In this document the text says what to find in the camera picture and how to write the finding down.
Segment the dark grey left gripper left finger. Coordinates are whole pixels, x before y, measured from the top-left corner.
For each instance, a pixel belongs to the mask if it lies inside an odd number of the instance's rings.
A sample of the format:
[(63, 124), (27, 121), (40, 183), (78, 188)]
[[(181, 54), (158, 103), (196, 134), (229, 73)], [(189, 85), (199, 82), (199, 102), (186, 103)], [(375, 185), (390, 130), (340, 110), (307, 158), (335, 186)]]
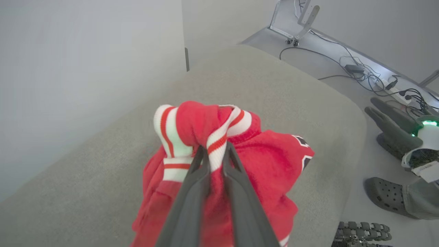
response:
[(199, 146), (166, 222), (157, 247), (198, 247), (204, 202), (210, 192), (210, 162), (207, 150)]

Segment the white right gripper green band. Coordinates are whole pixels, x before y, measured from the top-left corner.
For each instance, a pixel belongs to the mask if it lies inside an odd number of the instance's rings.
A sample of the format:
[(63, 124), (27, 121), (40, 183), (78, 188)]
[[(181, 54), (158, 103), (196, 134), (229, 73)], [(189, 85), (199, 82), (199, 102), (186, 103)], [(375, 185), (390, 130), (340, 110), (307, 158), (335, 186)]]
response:
[(366, 107), (364, 111), (382, 131), (376, 138), (378, 144), (395, 158), (402, 158), (402, 167), (407, 171), (427, 183), (438, 183), (438, 117), (422, 117), (418, 127), (415, 119), (378, 97), (370, 102), (377, 109)]

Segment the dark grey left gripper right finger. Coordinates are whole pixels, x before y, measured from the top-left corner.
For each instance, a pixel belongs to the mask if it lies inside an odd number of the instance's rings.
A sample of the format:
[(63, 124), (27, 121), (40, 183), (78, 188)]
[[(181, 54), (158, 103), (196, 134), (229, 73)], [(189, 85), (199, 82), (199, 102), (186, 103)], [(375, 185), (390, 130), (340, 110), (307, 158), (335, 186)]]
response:
[(230, 142), (226, 143), (223, 174), (232, 213), (234, 246), (279, 247), (276, 234)]

